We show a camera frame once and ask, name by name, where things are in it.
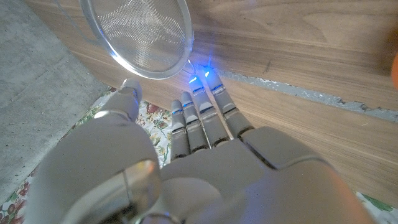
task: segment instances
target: floral fabric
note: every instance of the floral fabric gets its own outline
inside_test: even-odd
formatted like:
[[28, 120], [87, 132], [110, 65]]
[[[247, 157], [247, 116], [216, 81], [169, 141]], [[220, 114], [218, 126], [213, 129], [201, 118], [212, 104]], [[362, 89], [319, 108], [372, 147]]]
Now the floral fabric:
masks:
[[[94, 117], [96, 112], [109, 100], [116, 89], [110, 88], [94, 103], [86, 114], [66, 133], [67, 136], [79, 125]], [[170, 162], [171, 145], [171, 114], [148, 102], [141, 102], [137, 124], [141, 125], [157, 151], [161, 167]], [[24, 222], [24, 209], [28, 198], [29, 186], [34, 181], [35, 170], [26, 178], [21, 186], [0, 205], [0, 224], [15, 224]], [[355, 192], [358, 199], [369, 211], [377, 223], [398, 224], [398, 210], [376, 199]]]

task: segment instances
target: robotic hand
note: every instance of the robotic hand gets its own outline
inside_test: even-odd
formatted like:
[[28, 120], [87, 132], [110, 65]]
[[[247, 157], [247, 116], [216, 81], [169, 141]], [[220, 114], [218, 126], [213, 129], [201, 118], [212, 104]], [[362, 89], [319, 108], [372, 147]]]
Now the robotic hand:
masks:
[[172, 102], [172, 162], [161, 170], [127, 80], [94, 119], [43, 160], [31, 223], [373, 223], [336, 171], [274, 128], [254, 129], [221, 80], [196, 75]]

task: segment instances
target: metal strainer rim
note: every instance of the metal strainer rim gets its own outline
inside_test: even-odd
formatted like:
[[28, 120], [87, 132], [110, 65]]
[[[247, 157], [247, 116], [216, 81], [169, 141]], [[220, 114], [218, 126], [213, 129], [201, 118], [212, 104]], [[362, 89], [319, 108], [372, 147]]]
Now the metal strainer rim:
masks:
[[124, 57], [119, 55], [117, 51], [112, 47], [111, 42], [109, 41], [108, 36], [102, 31], [103, 28], [101, 26], [100, 21], [97, 18], [95, 13], [95, 9], [91, 3], [91, 0], [80, 0], [80, 7], [83, 10], [83, 13], [86, 17], [86, 20], [93, 31], [94, 35], [100, 42], [100, 44], [105, 48], [105, 50], [112, 56], [115, 61], [117, 61], [120, 65], [122, 65], [125, 69], [129, 70], [130, 72], [139, 75], [141, 77], [150, 78], [161, 80], [165, 78], [170, 78], [173, 75], [177, 74], [179, 71], [182, 70], [186, 62], [188, 61], [189, 55], [192, 51], [193, 45], [193, 29], [192, 29], [192, 22], [191, 17], [189, 14], [188, 6], [185, 0], [176, 0], [178, 5], [180, 6], [180, 10], [182, 13], [184, 25], [185, 25], [185, 43], [184, 43], [184, 50], [180, 60], [172, 65], [168, 70], [163, 72], [153, 72], [148, 71], [142, 68], [139, 68], [137, 65], [130, 63]]

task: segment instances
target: wooden table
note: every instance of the wooden table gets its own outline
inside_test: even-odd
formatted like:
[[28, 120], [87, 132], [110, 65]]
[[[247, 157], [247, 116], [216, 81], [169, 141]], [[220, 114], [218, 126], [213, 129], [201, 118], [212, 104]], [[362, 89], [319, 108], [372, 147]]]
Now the wooden table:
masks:
[[[86, 42], [52, 0], [26, 0], [102, 82], [133, 77]], [[398, 1], [188, 0], [195, 45], [191, 61], [398, 110], [389, 67], [398, 49]], [[78, 0], [60, 4], [93, 37]], [[188, 77], [139, 78], [144, 99], [170, 109]], [[322, 154], [355, 190], [398, 207], [398, 124], [223, 78], [255, 125], [272, 126]]]

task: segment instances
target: mesh strainer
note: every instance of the mesh strainer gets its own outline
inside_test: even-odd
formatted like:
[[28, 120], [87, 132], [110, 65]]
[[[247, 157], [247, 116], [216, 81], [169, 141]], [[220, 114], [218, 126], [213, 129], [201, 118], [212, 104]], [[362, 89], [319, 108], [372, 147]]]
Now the mesh strainer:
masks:
[[80, 0], [100, 44], [124, 68], [163, 79], [178, 73], [193, 45], [185, 0]]

